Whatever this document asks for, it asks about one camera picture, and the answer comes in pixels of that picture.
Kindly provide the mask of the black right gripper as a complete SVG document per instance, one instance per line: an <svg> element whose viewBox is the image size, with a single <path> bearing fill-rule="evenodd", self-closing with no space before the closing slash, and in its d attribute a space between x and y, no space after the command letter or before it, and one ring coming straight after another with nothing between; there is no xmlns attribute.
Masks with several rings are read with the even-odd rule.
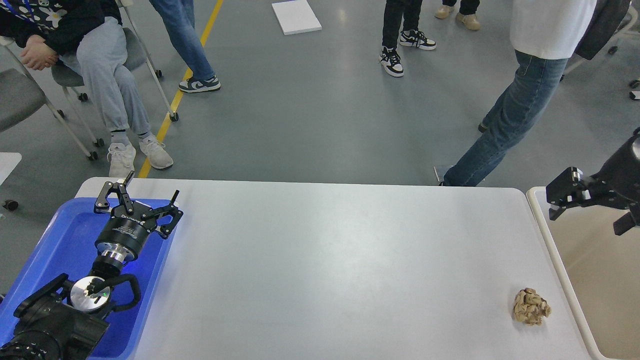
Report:
<svg viewBox="0 0 640 360"><path fill-rule="evenodd" d="M567 167L545 188L550 204L548 217L557 220L567 209L601 207L626 210L613 223L614 234L621 236L640 225L639 155L636 150L618 150L599 172L585 176L576 167Z"/></svg>

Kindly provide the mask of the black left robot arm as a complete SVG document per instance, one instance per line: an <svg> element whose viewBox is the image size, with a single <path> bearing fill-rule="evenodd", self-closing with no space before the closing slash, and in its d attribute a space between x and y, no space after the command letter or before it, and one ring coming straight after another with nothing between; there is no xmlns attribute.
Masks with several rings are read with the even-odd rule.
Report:
<svg viewBox="0 0 640 360"><path fill-rule="evenodd" d="M183 216L128 175L64 203L1 304L3 360L126 360Z"/></svg>

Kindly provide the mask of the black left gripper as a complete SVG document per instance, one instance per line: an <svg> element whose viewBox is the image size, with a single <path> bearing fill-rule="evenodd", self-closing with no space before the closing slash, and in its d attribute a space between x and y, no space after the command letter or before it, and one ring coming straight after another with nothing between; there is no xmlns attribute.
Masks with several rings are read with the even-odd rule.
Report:
<svg viewBox="0 0 640 360"><path fill-rule="evenodd" d="M119 262L135 261L141 255L148 238L158 233L167 239L183 216L176 205L176 189L167 205L152 208L147 203L132 201L127 185L135 175L132 170L121 182L106 181L94 202L95 214L110 214L94 246L99 256L111 257ZM108 196L115 194L119 205L111 207Z"/></svg>

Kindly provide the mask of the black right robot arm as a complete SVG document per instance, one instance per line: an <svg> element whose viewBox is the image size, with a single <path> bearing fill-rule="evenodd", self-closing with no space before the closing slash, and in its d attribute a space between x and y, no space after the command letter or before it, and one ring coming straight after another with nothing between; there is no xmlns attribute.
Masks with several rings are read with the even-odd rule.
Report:
<svg viewBox="0 0 640 360"><path fill-rule="evenodd" d="M611 155L595 174L587 176L577 167L567 167L545 187L551 221L569 208L601 206L626 210L613 223L621 236L640 225L640 135L633 135Z"/></svg>

